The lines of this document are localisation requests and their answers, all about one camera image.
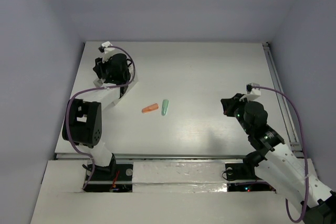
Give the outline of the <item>orange translucent correction tape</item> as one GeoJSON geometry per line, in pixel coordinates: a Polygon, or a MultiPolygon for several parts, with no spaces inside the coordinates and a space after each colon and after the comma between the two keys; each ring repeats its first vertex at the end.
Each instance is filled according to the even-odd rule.
{"type": "Polygon", "coordinates": [[[155,104],[151,104],[145,108],[142,109],[142,113],[149,113],[149,112],[152,112],[152,111],[155,111],[159,108],[159,105],[157,103],[155,104]]]}

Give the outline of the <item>green translucent correction tape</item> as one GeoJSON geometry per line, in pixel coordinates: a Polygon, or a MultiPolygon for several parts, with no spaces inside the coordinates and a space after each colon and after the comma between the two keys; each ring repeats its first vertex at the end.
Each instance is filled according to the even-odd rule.
{"type": "Polygon", "coordinates": [[[169,106],[169,100],[164,99],[163,102],[162,102],[162,108],[161,108],[161,115],[162,116],[166,116],[168,106],[169,106]]]}

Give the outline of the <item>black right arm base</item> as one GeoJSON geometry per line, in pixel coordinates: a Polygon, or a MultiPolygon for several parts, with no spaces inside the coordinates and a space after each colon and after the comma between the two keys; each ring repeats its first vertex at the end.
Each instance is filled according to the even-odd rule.
{"type": "Polygon", "coordinates": [[[228,192],[255,192],[276,190],[267,182],[257,177],[255,168],[265,157],[258,151],[245,156],[241,163],[227,163],[222,172],[222,178],[227,182],[228,192]]]}

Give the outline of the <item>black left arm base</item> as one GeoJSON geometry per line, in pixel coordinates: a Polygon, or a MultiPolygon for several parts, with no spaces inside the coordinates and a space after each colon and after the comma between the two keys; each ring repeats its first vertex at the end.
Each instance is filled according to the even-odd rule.
{"type": "Polygon", "coordinates": [[[83,165],[86,170],[83,190],[89,193],[131,193],[132,192],[132,163],[118,163],[112,155],[108,166],[95,166],[91,179],[92,164],[83,165]]]}

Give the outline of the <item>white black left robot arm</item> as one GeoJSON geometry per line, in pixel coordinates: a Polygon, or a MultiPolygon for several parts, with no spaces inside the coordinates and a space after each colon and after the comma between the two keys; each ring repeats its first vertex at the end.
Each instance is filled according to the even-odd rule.
{"type": "Polygon", "coordinates": [[[124,53],[106,53],[95,59],[93,67],[97,78],[93,82],[97,90],[88,92],[84,98],[75,98],[68,115],[68,126],[63,126],[62,138],[73,143],[78,150],[89,149],[94,164],[84,168],[93,179],[112,179],[117,170],[114,154],[109,151],[102,138],[102,112],[116,105],[131,87],[133,61],[124,53]]]}

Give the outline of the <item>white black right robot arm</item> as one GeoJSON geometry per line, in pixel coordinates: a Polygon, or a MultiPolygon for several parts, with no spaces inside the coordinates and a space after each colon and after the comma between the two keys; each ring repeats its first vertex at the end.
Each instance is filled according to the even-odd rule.
{"type": "Polygon", "coordinates": [[[308,161],[298,159],[268,125],[264,106],[241,93],[220,102],[224,115],[238,121],[254,148],[243,159],[243,174],[260,178],[284,196],[286,206],[300,213],[293,222],[335,223],[335,191],[310,173],[308,161]]]}

